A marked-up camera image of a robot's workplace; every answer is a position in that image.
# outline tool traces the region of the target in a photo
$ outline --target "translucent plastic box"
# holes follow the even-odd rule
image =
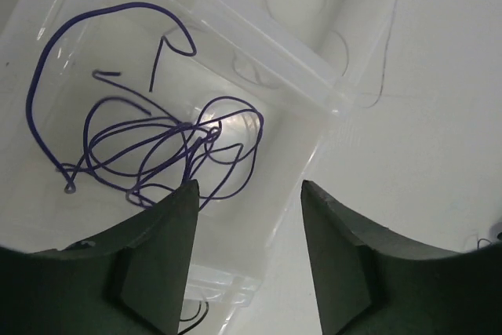
[[[208,100],[231,95],[264,115],[249,185],[201,212],[186,291],[190,300],[247,305],[329,118],[351,108],[355,84],[394,0],[19,0],[0,40],[2,245],[26,252],[64,248],[137,212],[122,194],[90,178],[78,182],[75,194],[65,194],[61,175],[35,144],[24,115],[36,61],[54,31],[79,13],[124,2],[171,10],[198,47],[193,58],[162,53],[155,84],[162,106],[192,122]],[[56,155],[78,159],[86,109],[110,94],[91,72],[121,71],[122,83],[148,96],[158,40],[173,25],[148,10],[127,10],[82,22],[58,42],[35,99],[36,124]],[[180,33],[169,37],[179,46],[186,43]],[[224,126],[223,137],[247,140],[252,133],[235,120]],[[198,176],[202,191],[218,174]],[[237,171],[233,179],[245,174]]]

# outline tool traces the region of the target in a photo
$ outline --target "plastic container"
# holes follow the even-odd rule
[[[193,121],[209,99],[227,94],[249,101],[265,118],[249,186],[201,212],[192,256],[185,297],[228,308],[221,313],[229,318],[228,312],[249,304],[259,288],[289,199],[298,195],[295,188],[329,117],[350,109],[354,84],[394,0],[306,0],[311,8],[297,23],[280,0],[19,0],[0,39],[2,245],[26,252],[64,248],[137,212],[121,193],[84,177],[76,194],[64,194],[64,180],[40,152],[24,117],[35,64],[53,32],[79,13],[133,1],[174,12],[198,47],[194,58],[164,50],[156,101]],[[128,10],[80,23],[58,43],[35,98],[35,121],[58,158],[78,159],[83,119],[109,94],[93,81],[92,70],[121,71],[122,83],[147,95],[158,40],[172,26],[164,16]],[[183,45],[176,32],[172,38]],[[116,115],[112,111],[103,119]],[[252,133],[246,127],[224,130],[229,140]],[[214,173],[199,177],[203,191]]]

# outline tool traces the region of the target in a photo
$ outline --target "dark object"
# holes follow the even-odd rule
[[[64,251],[0,249],[0,333],[177,334],[197,218],[191,181]]]
[[[324,335],[500,335],[502,246],[466,254],[402,237],[304,182]]]

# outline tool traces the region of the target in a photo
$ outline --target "black cord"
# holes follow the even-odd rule
[[[184,335],[185,333],[189,333],[190,331],[192,331],[195,327],[198,327],[203,321],[204,319],[206,319],[208,313],[209,313],[209,302],[205,301],[204,302],[206,304],[206,309],[204,310],[204,314],[202,314],[202,317],[199,318],[197,320],[197,322],[195,322],[194,324],[192,325],[189,325],[189,327],[187,327],[185,330],[181,331],[180,333],[178,333],[178,335]]]
[[[197,310],[197,314],[195,314],[193,317],[189,318],[189,319],[180,319],[180,322],[191,322],[191,321],[194,321],[199,314],[201,314],[201,310],[202,310],[202,301],[199,301],[198,302],[198,310]]]

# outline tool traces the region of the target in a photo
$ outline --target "purple string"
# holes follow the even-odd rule
[[[103,185],[106,185],[110,188],[113,188],[121,192],[125,192],[126,199],[129,202],[131,202],[135,206],[139,206],[141,208],[146,209],[153,206],[155,202],[145,197],[142,194],[143,189],[158,188],[166,190],[167,192],[174,191],[175,189],[164,184],[152,182],[152,180],[155,179],[160,173],[166,171],[174,164],[183,161],[184,171],[183,171],[183,176],[181,177],[180,180],[180,184],[183,184],[189,180],[194,179],[199,169],[203,166],[205,162],[209,160],[212,163],[229,166],[229,168],[223,180],[216,186],[216,188],[208,196],[201,195],[200,197],[202,200],[201,209],[204,208],[211,200],[222,200],[237,195],[249,183],[249,180],[253,175],[256,164],[256,153],[258,150],[258,145],[263,137],[264,117],[252,104],[236,97],[221,96],[211,100],[201,110],[201,113],[198,116],[197,121],[194,124],[191,124],[189,122],[182,122],[181,120],[177,119],[176,117],[171,115],[166,109],[156,104],[153,100],[147,98],[141,93],[115,82],[113,78],[120,77],[121,76],[120,72],[95,70],[93,72],[93,78],[95,78],[97,81],[102,82],[104,84],[108,84],[110,86],[113,86],[117,89],[129,93],[138,100],[142,100],[146,102],[148,105],[151,105],[152,107],[155,108],[156,111],[160,111],[162,114],[159,116],[153,116],[152,112],[146,109],[143,105],[138,104],[137,102],[123,96],[107,96],[102,98],[101,100],[99,100],[94,104],[94,106],[91,108],[91,110],[85,117],[84,128],[82,131],[83,154],[76,164],[61,163],[56,158],[56,156],[50,151],[50,149],[43,141],[41,135],[39,134],[35,126],[35,121],[33,117],[33,103],[35,100],[36,89],[38,87],[43,72],[43,68],[45,66],[45,62],[47,61],[48,56],[52,48],[57,43],[57,41],[64,35],[64,33],[66,33],[66,31],[68,31],[71,27],[73,27],[74,25],[83,20],[87,20],[89,18],[96,16],[103,16],[109,13],[116,13],[131,8],[153,9],[155,11],[158,11],[160,13],[169,16],[172,20],[176,22],[177,25],[177,27],[174,27],[161,37],[160,43],[158,45],[157,54],[155,56],[155,62],[152,69],[149,92],[153,91],[158,61],[161,56],[162,48],[164,45],[167,45],[173,52],[179,53],[180,55],[183,56],[194,56],[197,53],[195,43],[192,37],[190,36],[188,29],[183,25],[180,19],[176,17],[174,14],[172,14],[169,10],[164,9],[158,5],[145,2],[131,2],[122,5],[116,5],[109,8],[90,11],[87,13],[83,13],[82,15],[73,17],[72,19],[64,23],[63,26],[60,27],[58,31],[49,40],[49,42],[42,51],[37,67],[35,69],[33,79],[31,80],[30,89],[28,90],[28,95],[26,99],[26,117],[28,126],[35,141],[42,149],[42,151],[45,153],[47,158],[54,164],[56,170],[63,175],[64,179],[67,182],[65,187],[65,192],[67,192],[68,194],[76,191],[75,179],[77,175],[79,173],[85,173],[89,174],[96,181],[100,182]],[[177,30],[177,28],[181,29],[184,35],[187,37],[187,40],[191,46],[191,52],[185,52],[183,50],[175,48],[166,37],[171,32]],[[202,120],[204,119],[205,113],[209,110],[209,108],[212,105],[214,105],[218,101],[232,101],[240,105],[245,105],[246,108],[239,111],[234,111],[225,116],[213,118],[210,119],[209,121],[203,122]],[[102,129],[100,132],[96,133],[93,136],[90,136],[89,128],[93,121],[93,117],[95,116],[100,107],[110,102],[119,102],[124,106],[135,108],[138,110],[140,115],[146,118],[138,118],[132,121],[119,122],[112,126],[108,126],[105,129]],[[214,147],[215,143],[218,141],[223,131],[224,120],[241,115],[242,119],[244,120],[247,126],[247,122],[244,118],[244,115],[246,113],[251,114],[254,117],[253,122],[255,122],[255,118],[258,119],[259,129],[256,135],[256,143],[245,154],[243,154],[245,145],[242,143],[232,144],[230,146],[215,149]],[[117,136],[123,133],[128,133],[135,129],[160,129],[161,131],[157,135],[149,137],[146,140],[142,140],[141,142],[125,146],[121,151],[118,151],[117,153],[115,153],[115,155],[105,159],[104,161],[99,160],[95,156],[93,150],[100,143],[103,143],[110,137]],[[180,138],[181,141],[181,147],[174,154],[166,156],[168,158],[163,159],[163,161],[160,164],[147,169],[147,164],[150,162],[151,157],[155,154],[155,152],[167,141],[173,140],[173,138],[178,138],[178,137]],[[129,153],[143,147],[147,147],[149,149],[145,157],[141,161],[136,173],[123,172],[118,169],[110,167],[110,164],[117,162],[120,158],[123,158],[127,156]],[[235,158],[230,162],[224,162],[220,161],[214,156],[214,154],[223,151],[235,151]],[[229,195],[217,196],[217,193],[228,182],[229,178],[231,177],[231,174],[235,170],[235,167],[240,162],[244,161],[251,155],[253,155],[253,157],[249,174],[245,179],[244,183],[242,184],[242,186],[238,190],[234,191]],[[116,184],[110,181],[109,179],[102,177],[100,175],[101,170],[117,177],[126,177],[134,179],[136,183],[132,187],[121,186],[120,184]]]

